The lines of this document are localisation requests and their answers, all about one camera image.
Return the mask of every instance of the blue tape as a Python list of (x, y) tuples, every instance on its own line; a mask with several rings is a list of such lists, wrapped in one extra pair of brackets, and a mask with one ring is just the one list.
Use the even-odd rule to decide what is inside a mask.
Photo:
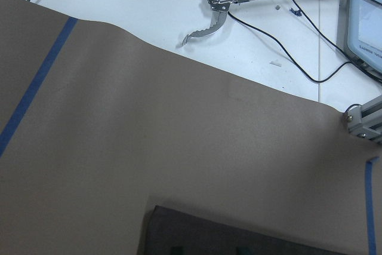
[(365, 194), (366, 194), (366, 216), (368, 225), (369, 255), (377, 255), (375, 243), (374, 212), (372, 207), (372, 165), (380, 158), (376, 157), (366, 162), (365, 169)]
[(17, 127), (19, 126), (21, 120), (23, 119), (34, 97), (36, 96), (42, 82), (44, 81), (45, 77), (48, 75), (48, 72), (51, 66), (53, 65), (55, 59), (57, 58), (57, 55), (61, 51), (66, 40), (68, 39), (77, 20), (78, 19), (76, 18), (69, 17), (69, 19), (64, 25), (64, 28), (58, 35), (55, 43), (53, 44), (48, 55), (46, 56), (45, 60), (42, 62), (35, 77), (33, 78), (28, 89), (26, 90), (24, 96), (21, 98), (10, 120), (8, 121), (2, 133), (0, 134), (0, 157), (4, 153), (4, 150), (7, 148), (10, 140), (12, 139), (13, 134), (15, 133)]

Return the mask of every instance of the small plastic piece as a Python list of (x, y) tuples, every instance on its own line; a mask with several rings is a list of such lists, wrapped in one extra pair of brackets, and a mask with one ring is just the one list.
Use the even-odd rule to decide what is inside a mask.
[(292, 12), (294, 15), (301, 17), (302, 13), (301, 10), (295, 10), (293, 8), (289, 9), (290, 12)]

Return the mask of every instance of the white table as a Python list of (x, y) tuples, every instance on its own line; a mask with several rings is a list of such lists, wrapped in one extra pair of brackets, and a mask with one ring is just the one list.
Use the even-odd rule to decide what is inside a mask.
[[(218, 69), (277, 90), (328, 104), (344, 111), (352, 103), (365, 103), (382, 88), (348, 65), (323, 84), (310, 82), (273, 40), (228, 18), (214, 35), (192, 39), (184, 36), (210, 24), (206, 0), (32, 0), (79, 19), (117, 25), (142, 40)], [(334, 42), (343, 42), (346, 0), (297, 0), (316, 25)], [(319, 39), (303, 17), (289, 12), (291, 0), (258, 0), (232, 5), (240, 19), (276, 36), (314, 78), (324, 79), (345, 59)]]

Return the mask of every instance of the small white debris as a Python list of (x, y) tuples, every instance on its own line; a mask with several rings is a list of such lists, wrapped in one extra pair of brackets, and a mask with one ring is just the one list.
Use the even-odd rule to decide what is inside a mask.
[(275, 65), (275, 66), (278, 66), (278, 67), (282, 66), (282, 64), (279, 62), (279, 60), (271, 61), (271, 62), (269, 62), (269, 64), (272, 64), (272, 65)]

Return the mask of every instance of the gray monitor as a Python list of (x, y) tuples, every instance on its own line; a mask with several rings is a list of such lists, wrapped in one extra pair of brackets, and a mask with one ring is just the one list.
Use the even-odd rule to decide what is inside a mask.
[(348, 0), (345, 52), (362, 68), (382, 73), (382, 0)]

